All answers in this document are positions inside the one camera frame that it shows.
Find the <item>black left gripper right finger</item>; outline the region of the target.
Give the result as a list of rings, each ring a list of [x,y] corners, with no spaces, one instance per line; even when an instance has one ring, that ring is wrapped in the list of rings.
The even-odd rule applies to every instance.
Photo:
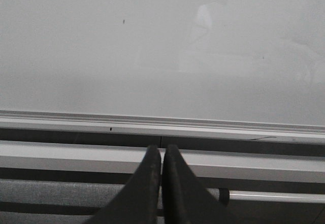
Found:
[[[211,194],[185,162],[177,145],[169,145],[162,168],[162,203],[165,223],[240,223],[227,205],[230,192]]]

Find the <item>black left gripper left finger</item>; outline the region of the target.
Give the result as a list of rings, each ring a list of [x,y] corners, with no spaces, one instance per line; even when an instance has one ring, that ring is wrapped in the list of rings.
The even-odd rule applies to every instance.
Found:
[[[150,145],[122,190],[85,223],[157,223],[160,170],[160,152]]]

